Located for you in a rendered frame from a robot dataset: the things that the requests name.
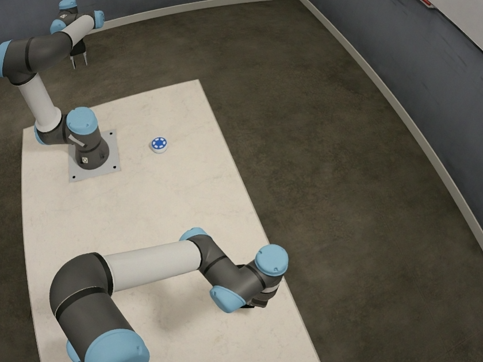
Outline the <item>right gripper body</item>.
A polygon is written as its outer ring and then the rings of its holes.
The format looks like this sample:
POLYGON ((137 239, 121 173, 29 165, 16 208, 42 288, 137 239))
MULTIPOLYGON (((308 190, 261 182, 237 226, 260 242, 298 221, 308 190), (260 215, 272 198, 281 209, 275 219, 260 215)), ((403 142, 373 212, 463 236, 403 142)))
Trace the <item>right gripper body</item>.
MULTIPOLYGON (((239 269, 241 269, 245 265, 246 264, 239 264, 239 265, 236 265, 236 266, 239 269)), ((278 285, 272 287, 272 288, 265 288, 265 290, 263 290, 261 293, 259 293, 254 298, 252 298, 251 304, 253 306, 256 306, 256 307, 265 308, 268 304, 269 299, 274 297, 274 295, 276 294, 279 285, 280 285, 280 283, 278 285)))

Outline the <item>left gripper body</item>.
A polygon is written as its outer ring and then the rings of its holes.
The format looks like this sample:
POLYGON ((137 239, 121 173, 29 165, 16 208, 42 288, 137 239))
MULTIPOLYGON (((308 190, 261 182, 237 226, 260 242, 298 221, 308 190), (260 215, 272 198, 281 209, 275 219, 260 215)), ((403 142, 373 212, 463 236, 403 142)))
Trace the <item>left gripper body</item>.
POLYGON ((83 42, 83 38, 82 38, 78 43, 76 43, 73 46, 73 49, 70 53, 70 56, 75 56, 75 55, 85 53, 85 52, 86 52, 86 47, 85 47, 85 43, 83 42))

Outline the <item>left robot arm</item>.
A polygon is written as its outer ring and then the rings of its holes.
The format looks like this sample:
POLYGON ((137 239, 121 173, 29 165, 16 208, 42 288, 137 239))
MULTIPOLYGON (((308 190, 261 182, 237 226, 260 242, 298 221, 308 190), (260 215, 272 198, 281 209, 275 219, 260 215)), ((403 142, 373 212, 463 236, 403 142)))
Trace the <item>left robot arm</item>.
POLYGON ((75 0, 62 0, 50 35, 10 40, 0 45, 0 77, 18 86, 36 122, 36 140, 42 145, 75 144, 75 158, 84 170, 102 166, 109 146, 88 107, 62 114, 54 107, 38 72, 60 63, 92 29, 104 25, 103 11, 78 13, 75 0))

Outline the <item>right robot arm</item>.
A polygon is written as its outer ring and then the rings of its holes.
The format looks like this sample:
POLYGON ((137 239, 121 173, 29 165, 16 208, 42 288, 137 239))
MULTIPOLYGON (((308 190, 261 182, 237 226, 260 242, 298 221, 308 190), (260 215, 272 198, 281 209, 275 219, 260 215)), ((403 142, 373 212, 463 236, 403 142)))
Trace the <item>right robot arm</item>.
POLYGON ((287 264, 286 251, 269 244, 239 269, 210 235, 194 227, 177 242, 74 257, 54 276, 49 302, 73 362, 149 362, 150 352, 113 302, 114 292, 199 270, 213 286, 215 304, 232 313, 278 285, 287 264))

